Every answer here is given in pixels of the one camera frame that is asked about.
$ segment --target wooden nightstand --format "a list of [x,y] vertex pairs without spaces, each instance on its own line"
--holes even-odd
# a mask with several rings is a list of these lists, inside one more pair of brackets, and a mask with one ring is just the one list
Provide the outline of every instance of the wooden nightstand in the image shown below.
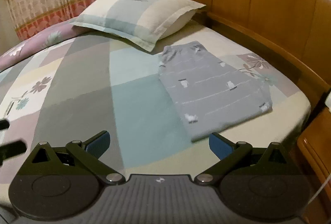
[[[303,131],[297,145],[323,184],[331,173],[331,113],[327,107]],[[331,200],[331,182],[325,191]]]
[[[311,183],[316,192],[331,173],[331,113],[324,108],[309,124],[297,140],[294,161]],[[305,220],[310,224],[322,224],[331,217],[331,183],[306,208]]]

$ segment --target mattress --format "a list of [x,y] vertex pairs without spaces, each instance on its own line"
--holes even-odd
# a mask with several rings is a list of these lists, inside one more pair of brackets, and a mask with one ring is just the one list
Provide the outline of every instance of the mattress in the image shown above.
[[208,138],[191,142],[158,77],[158,53],[164,46],[193,41],[270,87],[272,111],[226,129],[221,133],[225,138],[267,147],[299,134],[310,112],[307,97],[268,62],[215,31],[190,21],[158,41],[152,53],[124,38],[93,31],[0,73],[0,115],[10,121],[0,142],[23,139],[28,146],[25,154],[0,168],[0,203],[10,205],[9,184],[40,141],[65,146],[107,130],[111,145],[100,160],[126,178],[134,173],[194,178],[217,163]]

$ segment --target cable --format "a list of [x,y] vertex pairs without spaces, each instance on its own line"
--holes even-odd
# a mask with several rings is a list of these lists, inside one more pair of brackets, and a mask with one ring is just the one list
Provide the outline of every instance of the cable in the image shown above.
[[314,194],[313,197],[311,197],[311,199],[309,200],[308,204],[309,205],[320,193],[321,191],[325,188],[325,186],[329,183],[331,179],[331,174],[329,174],[328,178],[325,180],[325,182],[323,183],[323,185],[321,185],[321,187],[319,188],[319,190]]

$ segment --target purple blanket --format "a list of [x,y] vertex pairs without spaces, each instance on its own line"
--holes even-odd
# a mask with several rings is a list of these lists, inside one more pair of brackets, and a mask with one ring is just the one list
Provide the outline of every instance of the purple blanket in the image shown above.
[[75,19],[52,25],[5,52],[0,57],[0,72],[45,48],[92,31],[90,28],[70,24]]

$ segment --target pillowcase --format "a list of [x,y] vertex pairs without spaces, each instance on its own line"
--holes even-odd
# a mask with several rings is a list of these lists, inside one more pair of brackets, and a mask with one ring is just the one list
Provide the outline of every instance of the pillowcase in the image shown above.
[[150,52],[203,6],[192,0],[96,0],[72,24],[124,37]]

